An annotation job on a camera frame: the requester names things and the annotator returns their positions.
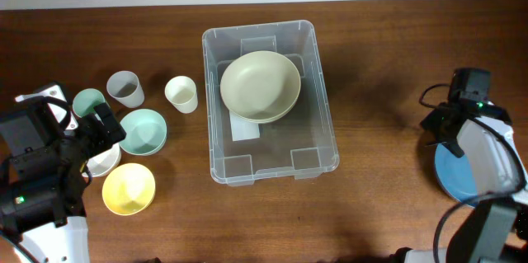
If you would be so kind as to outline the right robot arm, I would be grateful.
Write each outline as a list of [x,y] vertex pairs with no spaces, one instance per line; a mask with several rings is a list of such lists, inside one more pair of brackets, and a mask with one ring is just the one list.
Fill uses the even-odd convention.
[[431,107],[421,127],[434,135],[441,187],[461,193],[436,226],[433,246],[400,248],[393,262],[525,262],[526,247],[507,245],[510,234],[527,239],[527,172],[513,140],[507,110],[488,99],[491,73],[457,68],[445,102]]

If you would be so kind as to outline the beige bowl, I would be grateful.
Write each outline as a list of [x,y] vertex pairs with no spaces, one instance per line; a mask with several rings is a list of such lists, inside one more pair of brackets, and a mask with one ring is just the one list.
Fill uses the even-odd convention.
[[235,59],[225,69],[219,90],[225,106],[285,106],[299,99],[301,77],[284,55],[255,51]]
[[295,107],[295,104],[278,105],[268,107],[254,107],[249,105],[226,106],[235,116],[252,123],[267,124],[277,121],[288,115]]

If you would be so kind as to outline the blue plastic bowl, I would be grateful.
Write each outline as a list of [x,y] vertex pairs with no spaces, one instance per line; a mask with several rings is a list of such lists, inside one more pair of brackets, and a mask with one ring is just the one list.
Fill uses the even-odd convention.
[[452,199],[460,202],[479,194],[466,156],[456,157],[446,147],[438,145],[434,168],[440,187]]

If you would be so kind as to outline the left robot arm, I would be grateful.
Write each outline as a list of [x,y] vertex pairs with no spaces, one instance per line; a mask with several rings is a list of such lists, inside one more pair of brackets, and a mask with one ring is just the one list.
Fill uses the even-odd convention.
[[[67,111],[57,120],[52,106]],[[1,164],[1,236],[28,262],[88,262],[83,192],[92,183],[89,159],[125,139],[106,103],[71,119],[67,102],[36,96],[2,115],[10,155]]]

